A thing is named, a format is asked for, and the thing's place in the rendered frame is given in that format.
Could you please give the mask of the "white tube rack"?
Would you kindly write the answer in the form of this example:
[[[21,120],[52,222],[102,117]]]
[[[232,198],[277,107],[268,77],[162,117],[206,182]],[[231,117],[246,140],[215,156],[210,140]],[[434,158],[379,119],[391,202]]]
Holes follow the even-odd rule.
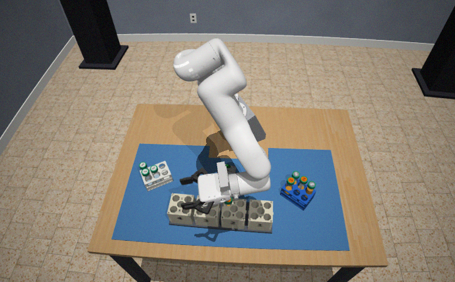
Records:
[[[161,164],[164,164],[164,166],[159,167],[159,165],[161,165]],[[155,164],[155,165],[158,167],[158,171],[159,171],[159,175],[160,175],[160,177],[157,178],[157,179],[155,179],[153,177],[153,175],[152,175],[152,173],[150,171],[150,167],[148,167],[148,169],[150,171],[150,174],[151,174],[151,181],[149,181],[149,182],[145,181],[144,176],[142,175],[142,173],[140,171],[141,176],[142,176],[143,181],[144,181],[144,185],[145,185],[147,191],[153,190],[153,189],[158,188],[158,187],[160,187],[162,185],[165,185],[167,183],[173,182],[173,178],[171,176],[171,173],[169,171],[167,163],[161,162],[161,163],[158,163],[158,164]],[[156,180],[159,180],[159,179],[161,179],[161,181],[155,182]],[[147,184],[152,183],[152,182],[153,182],[153,184],[151,184],[149,186],[147,185]]]

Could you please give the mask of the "cream bucket adapter with round holes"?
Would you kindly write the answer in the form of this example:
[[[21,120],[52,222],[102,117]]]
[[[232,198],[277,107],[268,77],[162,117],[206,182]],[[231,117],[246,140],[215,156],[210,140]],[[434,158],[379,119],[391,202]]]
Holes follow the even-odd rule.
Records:
[[[245,214],[246,210],[246,199],[234,200],[232,198],[232,205],[226,206],[223,203],[221,209],[221,227],[232,228],[232,229],[244,229],[245,226]]]
[[[194,220],[196,225],[218,227],[220,219],[221,204],[213,205],[209,214],[200,213],[195,209]]]

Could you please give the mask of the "blue table mat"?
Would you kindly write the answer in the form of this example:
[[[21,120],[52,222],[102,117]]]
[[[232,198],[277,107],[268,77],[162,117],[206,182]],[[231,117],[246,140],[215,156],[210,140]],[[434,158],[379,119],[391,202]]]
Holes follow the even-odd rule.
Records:
[[[271,188],[239,196],[239,199],[273,201],[272,233],[254,233],[169,225],[172,193],[198,195],[198,184],[181,185],[204,168],[217,173],[217,163],[246,172],[238,159],[210,158],[210,146],[140,143],[112,240],[189,246],[277,250],[350,251],[342,203],[331,150],[268,148]],[[173,182],[147,191],[139,163],[147,167],[166,161]],[[293,171],[316,183],[316,193],[305,210],[280,195]],[[299,179],[300,179],[299,177]],[[308,185],[308,182],[306,183]]]

